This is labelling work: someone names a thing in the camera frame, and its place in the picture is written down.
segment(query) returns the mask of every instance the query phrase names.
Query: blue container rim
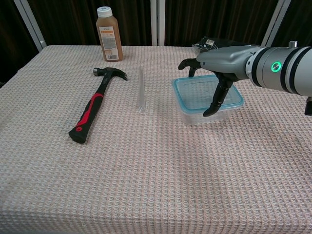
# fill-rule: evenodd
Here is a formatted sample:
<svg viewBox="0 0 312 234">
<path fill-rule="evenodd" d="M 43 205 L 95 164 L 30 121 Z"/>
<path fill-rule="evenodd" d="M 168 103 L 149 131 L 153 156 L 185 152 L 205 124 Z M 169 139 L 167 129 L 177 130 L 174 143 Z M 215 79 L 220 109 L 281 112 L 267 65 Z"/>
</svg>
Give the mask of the blue container rim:
<svg viewBox="0 0 312 234">
<path fill-rule="evenodd" d="M 184 102 L 182 101 L 181 94 L 179 93 L 178 88 L 177 88 L 177 83 L 179 81 L 182 81 L 182 80 L 189 80 L 189 79 L 195 80 L 195 79 L 198 79 L 198 78 L 207 78 L 207 80 L 209 80 L 209 81 L 218 81 L 218 78 L 215 75 L 205 75 L 205 76 L 198 76 L 198 77 L 191 77 L 191 78 L 190 77 L 184 77 L 184 78 L 174 79 L 172 81 L 172 86 L 173 86 L 175 95 L 177 97 L 179 106 L 181 107 L 182 111 L 184 113 L 188 114 L 188 115 L 203 113 L 205 110 L 207 110 L 208 106 L 206 108 L 200 108 L 200 109 L 188 109 L 184 105 Z M 244 104 L 244 99 L 243 99 L 242 95 L 239 93 L 239 91 L 237 90 L 237 88 L 234 85 L 232 85 L 231 89 L 234 90 L 234 92 L 239 97 L 240 101 L 236 102 L 236 103 L 232 103 L 232 104 L 222 105 L 220 107 L 219 111 L 237 109 L 237 108 L 241 107 Z"/>
</svg>

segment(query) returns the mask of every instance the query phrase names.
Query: table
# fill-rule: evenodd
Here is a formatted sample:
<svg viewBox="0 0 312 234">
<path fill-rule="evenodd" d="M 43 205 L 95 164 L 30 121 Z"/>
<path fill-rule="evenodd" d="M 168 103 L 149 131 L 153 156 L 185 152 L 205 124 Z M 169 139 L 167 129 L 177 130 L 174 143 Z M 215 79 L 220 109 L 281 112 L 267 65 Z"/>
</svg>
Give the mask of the table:
<svg viewBox="0 0 312 234">
<path fill-rule="evenodd" d="M 186 47 L 44 48 L 0 89 L 0 233 L 311 233 L 312 118 L 305 98 L 236 83 L 244 106 L 188 126 L 171 80 Z M 137 112 L 144 69 L 146 115 Z M 70 131 L 116 67 L 87 143 Z M 208 74 L 198 70 L 196 75 Z"/>
</svg>

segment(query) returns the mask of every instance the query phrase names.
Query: white cap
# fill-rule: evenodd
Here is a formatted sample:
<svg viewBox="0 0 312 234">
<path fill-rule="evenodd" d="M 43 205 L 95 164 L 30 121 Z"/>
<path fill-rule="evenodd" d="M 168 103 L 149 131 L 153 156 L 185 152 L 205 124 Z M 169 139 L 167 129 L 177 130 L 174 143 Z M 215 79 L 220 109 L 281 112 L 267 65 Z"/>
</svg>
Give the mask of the white cap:
<svg viewBox="0 0 312 234">
<path fill-rule="evenodd" d="M 100 18 L 106 18 L 112 15 L 112 9 L 109 6 L 101 6 L 97 9 L 97 16 Z"/>
</svg>

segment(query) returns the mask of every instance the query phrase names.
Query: green indicator ring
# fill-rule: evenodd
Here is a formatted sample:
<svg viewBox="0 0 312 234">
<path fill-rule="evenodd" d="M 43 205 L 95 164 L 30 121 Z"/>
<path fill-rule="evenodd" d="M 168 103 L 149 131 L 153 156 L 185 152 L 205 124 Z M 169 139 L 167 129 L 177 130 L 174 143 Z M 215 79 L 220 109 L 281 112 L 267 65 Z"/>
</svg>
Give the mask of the green indicator ring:
<svg viewBox="0 0 312 234">
<path fill-rule="evenodd" d="M 279 72 L 281 70 L 282 64 L 280 62 L 274 62 L 271 66 L 271 71 L 272 72 Z"/>
</svg>

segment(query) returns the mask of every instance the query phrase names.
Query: dark curtain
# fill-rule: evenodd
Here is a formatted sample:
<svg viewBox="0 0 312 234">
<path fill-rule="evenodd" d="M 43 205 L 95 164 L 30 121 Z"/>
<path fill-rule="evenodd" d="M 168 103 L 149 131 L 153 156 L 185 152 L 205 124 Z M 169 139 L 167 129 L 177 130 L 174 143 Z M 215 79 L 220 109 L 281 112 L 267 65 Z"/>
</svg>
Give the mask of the dark curtain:
<svg viewBox="0 0 312 234">
<path fill-rule="evenodd" d="M 152 45 L 149 0 L 28 0 L 47 45 L 100 45 L 97 8 L 110 6 L 122 45 Z"/>
<path fill-rule="evenodd" d="M 165 45 L 202 37 L 261 44 L 278 0 L 166 0 Z"/>
<path fill-rule="evenodd" d="M 299 46 L 312 46 L 312 1 L 292 0 L 277 31 L 273 46 L 288 46 L 297 40 Z"/>
<path fill-rule="evenodd" d="M 0 3 L 0 82 L 7 82 L 38 50 L 13 0 Z"/>
</svg>

